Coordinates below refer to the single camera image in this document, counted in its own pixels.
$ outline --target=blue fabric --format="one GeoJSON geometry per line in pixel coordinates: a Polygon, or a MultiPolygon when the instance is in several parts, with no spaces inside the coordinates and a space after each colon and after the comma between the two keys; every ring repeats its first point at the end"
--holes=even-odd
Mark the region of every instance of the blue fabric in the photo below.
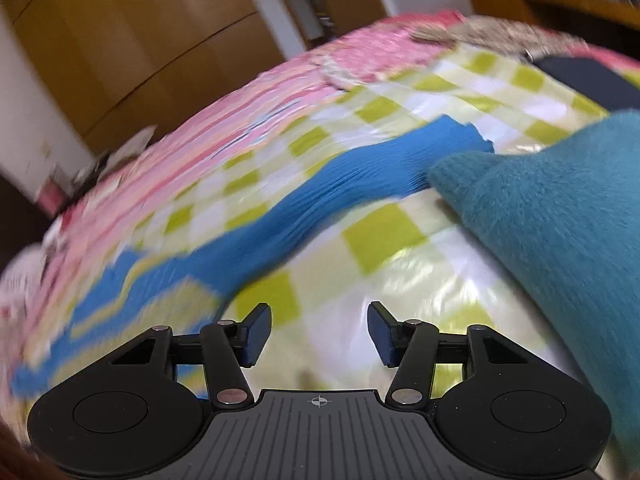
{"type": "MultiPolygon", "coordinates": [[[[425,189],[429,185],[426,168],[444,155],[465,150],[491,152],[493,146],[473,126],[462,126],[443,116],[393,140],[345,152],[256,221],[141,273],[115,314],[82,336],[73,337],[75,324],[119,297],[129,271],[144,256],[125,251],[75,307],[50,356],[36,369],[25,365],[17,369],[14,394],[29,397],[44,393],[53,386],[52,378],[64,363],[98,341],[116,340],[126,326],[143,315],[146,305],[185,278],[196,278],[224,305],[244,285],[282,263],[334,215],[361,203],[425,189]]],[[[193,332],[221,314],[203,312],[193,332]]]]}
{"type": "Polygon", "coordinates": [[[452,155],[429,178],[548,317],[640,469],[640,113],[534,155],[452,155]]]}

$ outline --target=silver screw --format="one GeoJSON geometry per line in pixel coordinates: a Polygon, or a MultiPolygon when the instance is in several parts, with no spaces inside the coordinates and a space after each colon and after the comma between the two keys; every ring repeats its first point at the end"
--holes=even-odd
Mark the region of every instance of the silver screw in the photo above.
{"type": "Polygon", "coordinates": [[[247,392],[239,388],[227,388],[216,395],[216,399],[223,404],[240,404],[245,402],[248,397],[247,392]]]}
{"type": "Polygon", "coordinates": [[[413,388],[400,388],[391,394],[391,398],[398,404],[417,404],[422,400],[422,394],[413,388]]]}

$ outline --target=beige patterned cloth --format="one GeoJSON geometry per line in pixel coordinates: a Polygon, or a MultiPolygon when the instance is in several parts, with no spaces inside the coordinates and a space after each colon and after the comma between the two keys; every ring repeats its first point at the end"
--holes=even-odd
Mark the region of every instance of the beige patterned cloth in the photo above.
{"type": "Polygon", "coordinates": [[[562,54],[573,47],[587,45],[582,38],[571,34],[489,16],[471,16],[450,27],[438,24],[419,25],[412,38],[429,43],[461,41],[483,46],[500,54],[523,56],[528,60],[562,54]]]}

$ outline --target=wooden shelf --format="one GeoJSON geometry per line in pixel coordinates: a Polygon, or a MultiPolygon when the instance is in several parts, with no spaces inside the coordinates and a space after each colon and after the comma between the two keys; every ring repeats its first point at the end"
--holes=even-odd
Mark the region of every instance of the wooden shelf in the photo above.
{"type": "Polygon", "coordinates": [[[579,10],[585,14],[596,16],[610,22],[620,23],[640,30],[640,8],[623,2],[609,0],[527,0],[540,4],[548,4],[565,9],[579,10]]]}

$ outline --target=wooden wardrobe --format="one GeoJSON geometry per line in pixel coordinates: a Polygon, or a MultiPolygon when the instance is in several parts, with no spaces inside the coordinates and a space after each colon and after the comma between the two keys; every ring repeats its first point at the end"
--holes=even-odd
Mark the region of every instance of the wooden wardrobe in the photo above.
{"type": "Polygon", "coordinates": [[[156,138],[282,62],[252,0],[1,0],[94,153],[156,138]]]}

